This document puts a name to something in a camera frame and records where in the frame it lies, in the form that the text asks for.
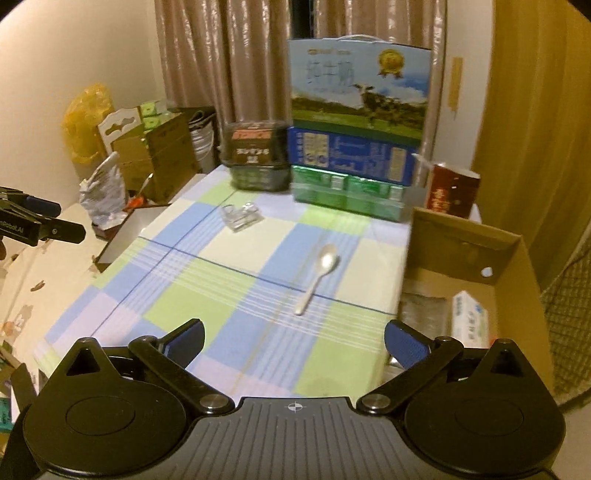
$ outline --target spoon handle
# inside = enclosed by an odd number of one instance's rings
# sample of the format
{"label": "spoon handle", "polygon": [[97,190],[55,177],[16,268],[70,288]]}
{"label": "spoon handle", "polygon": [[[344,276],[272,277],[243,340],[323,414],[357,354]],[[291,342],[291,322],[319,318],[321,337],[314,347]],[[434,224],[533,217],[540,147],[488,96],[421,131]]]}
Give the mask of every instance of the spoon handle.
{"label": "spoon handle", "polygon": [[314,281],[312,282],[312,284],[308,287],[308,290],[306,291],[306,293],[304,293],[300,297],[300,299],[298,300],[298,302],[295,306],[294,314],[299,316],[306,311],[306,307],[308,306],[308,302],[312,298],[312,294],[314,293],[314,290],[316,289],[316,285],[318,285],[318,282],[320,281],[321,276],[322,275],[317,275],[316,278],[314,279]]}

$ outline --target box handle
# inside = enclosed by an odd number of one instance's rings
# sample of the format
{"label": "box handle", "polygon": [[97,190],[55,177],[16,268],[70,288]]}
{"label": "box handle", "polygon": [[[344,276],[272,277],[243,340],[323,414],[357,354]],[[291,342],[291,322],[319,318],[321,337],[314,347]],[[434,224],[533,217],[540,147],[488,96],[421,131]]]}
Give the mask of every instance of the box handle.
{"label": "box handle", "polygon": [[374,37],[372,35],[363,35],[363,34],[343,35],[342,37],[338,37],[337,40],[385,41],[383,38]]}

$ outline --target beige curtain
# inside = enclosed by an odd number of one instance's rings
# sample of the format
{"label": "beige curtain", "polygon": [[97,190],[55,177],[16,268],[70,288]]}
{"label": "beige curtain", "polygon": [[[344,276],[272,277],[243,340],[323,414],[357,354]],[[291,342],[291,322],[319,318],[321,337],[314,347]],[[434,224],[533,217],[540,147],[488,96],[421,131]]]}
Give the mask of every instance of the beige curtain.
{"label": "beige curtain", "polygon": [[155,0],[166,94],[222,122],[288,112],[288,0]]}
{"label": "beige curtain", "polygon": [[567,0],[496,0],[494,36],[477,201],[524,236],[543,290],[591,218],[591,22]]}
{"label": "beige curtain", "polygon": [[[286,119],[289,0],[155,0],[167,97],[222,121]],[[439,114],[445,0],[316,0],[316,36],[374,35],[434,50],[423,151]]]}

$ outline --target table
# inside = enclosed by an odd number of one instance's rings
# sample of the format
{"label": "table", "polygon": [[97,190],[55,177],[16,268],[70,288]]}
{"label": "table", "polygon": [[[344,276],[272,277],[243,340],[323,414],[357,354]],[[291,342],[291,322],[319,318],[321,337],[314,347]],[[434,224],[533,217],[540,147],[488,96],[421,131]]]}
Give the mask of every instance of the table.
{"label": "table", "polygon": [[[265,219],[231,232],[220,205],[255,202]],[[162,336],[192,317],[206,329],[187,369],[242,396],[346,395],[375,388],[384,326],[400,295],[410,227],[236,191],[219,167],[174,202],[64,312],[35,348],[52,372],[82,336],[103,346]],[[340,262],[308,309],[293,315],[326,243]]]}

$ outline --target orange object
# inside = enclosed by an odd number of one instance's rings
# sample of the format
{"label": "orange object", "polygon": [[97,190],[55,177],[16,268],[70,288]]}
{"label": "orange object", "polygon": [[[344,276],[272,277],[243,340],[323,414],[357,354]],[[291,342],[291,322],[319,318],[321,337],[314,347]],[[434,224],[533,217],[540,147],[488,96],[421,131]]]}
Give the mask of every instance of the orange object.
{"label": "orange object", "polygon": [[131,211],[135,210],[136,208],[143,207],[145,202],[146,201],[145,201],[144,197],[133,197],[129,202],[127,202],[127,205],[125,206],[123,211],[124,212],[131,212]]}

